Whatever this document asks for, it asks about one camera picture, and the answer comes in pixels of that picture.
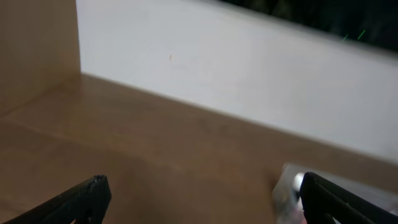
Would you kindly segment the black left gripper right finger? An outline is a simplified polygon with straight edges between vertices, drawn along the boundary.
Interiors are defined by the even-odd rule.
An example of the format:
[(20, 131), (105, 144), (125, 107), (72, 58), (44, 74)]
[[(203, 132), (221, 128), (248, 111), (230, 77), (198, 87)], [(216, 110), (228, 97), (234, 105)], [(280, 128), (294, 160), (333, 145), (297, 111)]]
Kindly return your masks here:
[(300, 198), (307, 224), (397, 224), (396, 215), (313, 172), (304, 174)]

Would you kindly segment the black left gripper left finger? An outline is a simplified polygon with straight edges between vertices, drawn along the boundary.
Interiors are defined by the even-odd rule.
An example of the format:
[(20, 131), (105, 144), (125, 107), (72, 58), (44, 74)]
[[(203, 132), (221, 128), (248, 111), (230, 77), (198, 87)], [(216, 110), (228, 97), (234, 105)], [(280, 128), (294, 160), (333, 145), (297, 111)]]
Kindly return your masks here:
[(94, 175), (4, 224), (101, 224), (111, 197), (108, 178)]

